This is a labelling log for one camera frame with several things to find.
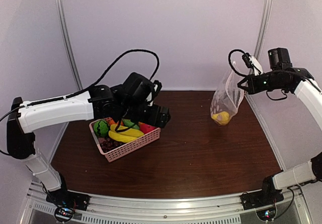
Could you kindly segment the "clear zip top bag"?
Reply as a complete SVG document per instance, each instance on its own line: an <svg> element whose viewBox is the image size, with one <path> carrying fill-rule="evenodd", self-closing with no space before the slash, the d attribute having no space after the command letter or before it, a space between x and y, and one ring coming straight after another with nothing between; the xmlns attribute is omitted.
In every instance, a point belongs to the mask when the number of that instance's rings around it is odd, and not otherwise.
<svg viewBox="0 0 322 224"><path fill-rule="evenodd" d="M211 105L212 114L226 111L229 113L230 121L238 113L239 107L244 99L245 91L238 88L237 84L242 77L229 69L223 76L217 90L214 92Z"/></svg>

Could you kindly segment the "yellow toy lemon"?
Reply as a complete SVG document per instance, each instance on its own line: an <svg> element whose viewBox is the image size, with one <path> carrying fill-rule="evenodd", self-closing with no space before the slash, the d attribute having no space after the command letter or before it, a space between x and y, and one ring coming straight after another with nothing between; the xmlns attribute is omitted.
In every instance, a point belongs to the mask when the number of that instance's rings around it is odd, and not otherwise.
<svg viewBox="0 0 322 224"><path fill-rule="evenodd" d="M221 126L227 125L230 121L229 113L226 111L212 114L211 118Z"/></svg>

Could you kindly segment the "yellow toy banana bunch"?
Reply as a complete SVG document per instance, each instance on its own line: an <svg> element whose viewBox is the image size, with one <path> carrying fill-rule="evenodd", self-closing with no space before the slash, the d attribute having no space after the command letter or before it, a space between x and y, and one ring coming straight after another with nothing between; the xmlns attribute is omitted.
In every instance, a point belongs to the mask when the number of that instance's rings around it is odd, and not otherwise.
<svg viewBox="0 0 322 224"><path fill-rule="evenodd" d="M109 138L118 142L128 143L144 136L144 133L138 129L130 128L123 132L117 132L116 127L117 127L117 124L112 124L110 126L108 136Z"/></svg>

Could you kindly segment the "orange toy orange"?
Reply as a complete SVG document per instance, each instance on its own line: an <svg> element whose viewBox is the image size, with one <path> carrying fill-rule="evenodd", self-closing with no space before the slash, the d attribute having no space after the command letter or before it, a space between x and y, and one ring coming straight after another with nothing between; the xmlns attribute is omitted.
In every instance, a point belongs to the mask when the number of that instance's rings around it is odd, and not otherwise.
<svg viewBox="0 0 322 224"><path fill-rule="evenodd" d="M106 118L106 121L107 121L107 123L109 125L113 125L113 124L118 124L119 123L119 121L118 122L115 122L111 117Z"/></svg>

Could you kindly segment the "green toy watermelon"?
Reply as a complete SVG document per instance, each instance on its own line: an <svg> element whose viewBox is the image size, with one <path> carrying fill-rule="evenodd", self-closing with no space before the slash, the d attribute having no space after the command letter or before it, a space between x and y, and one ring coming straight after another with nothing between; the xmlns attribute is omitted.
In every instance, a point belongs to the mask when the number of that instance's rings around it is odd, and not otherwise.
<svg viewBox="0 0 322 224"><path fill-rule="evenodd" d="M104 138L108 135L110 128L108 122L104 119L101 119L94 123L93 130L97 137Z"/></svg>

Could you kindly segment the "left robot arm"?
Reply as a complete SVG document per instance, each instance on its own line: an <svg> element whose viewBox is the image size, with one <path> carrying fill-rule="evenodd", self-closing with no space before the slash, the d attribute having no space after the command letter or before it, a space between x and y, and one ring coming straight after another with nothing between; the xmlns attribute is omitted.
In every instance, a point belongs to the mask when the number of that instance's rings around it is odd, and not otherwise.
<svg viewBox="0 0 322 224"><path fill-rule="evenodd" d="M72 194L65 189L61 175L34 146L34 131L66 122L106 117L115 121L128 118L135 123L164 128L171 118L169 109L153 103L161 88L159 81L151 82L133 72L124 83L111 88L94 84L87 90L34 102L17 97L6 115L8 155L25 161L33 175L53 192L53 198L67 206L72 202Z"/></svg>

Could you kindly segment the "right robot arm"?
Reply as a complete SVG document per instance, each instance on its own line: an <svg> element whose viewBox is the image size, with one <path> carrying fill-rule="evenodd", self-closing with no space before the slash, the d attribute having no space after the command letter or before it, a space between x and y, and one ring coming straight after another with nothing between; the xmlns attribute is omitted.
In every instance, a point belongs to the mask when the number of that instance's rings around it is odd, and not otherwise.
<svg viewBox="0 0 322 224"><path fill-rule="evenodd" d="M248 73L237 86L248 98L277 159L279 172L266 177L255 195L261 204L296 185L321 181L321 84L294 67L286 48L268 51L269 68L242 51Z"/></svg>

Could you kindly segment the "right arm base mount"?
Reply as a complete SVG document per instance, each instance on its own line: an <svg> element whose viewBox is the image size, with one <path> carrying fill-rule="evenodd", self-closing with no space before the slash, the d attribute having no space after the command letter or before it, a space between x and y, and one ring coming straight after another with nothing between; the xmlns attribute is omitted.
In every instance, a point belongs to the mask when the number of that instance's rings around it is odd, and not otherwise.
<svg viewBox="0 0 322 224"><path fill-rule="evenodd" d="M255 192L244 192L240 196L244 210L273 205L283 201L281 190L277 190L273 183L273 176L266 177L262 182L262 189Z"/></svg>

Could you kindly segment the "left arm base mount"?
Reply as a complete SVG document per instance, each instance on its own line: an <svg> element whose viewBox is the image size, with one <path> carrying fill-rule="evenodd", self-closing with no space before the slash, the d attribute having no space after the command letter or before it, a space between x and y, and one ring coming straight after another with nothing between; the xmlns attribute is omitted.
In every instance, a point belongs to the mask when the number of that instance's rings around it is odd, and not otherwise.
<svg viewBox="0 0 322 224"><path fill-rule="evenodd" d="M45 185L42 185L47 202L53 203L57 207L67 207L72 210L87 210L90 200L90 197L87 194L68 191L65 184L62 184L60 188L55 191L48 191Z"/></svg>

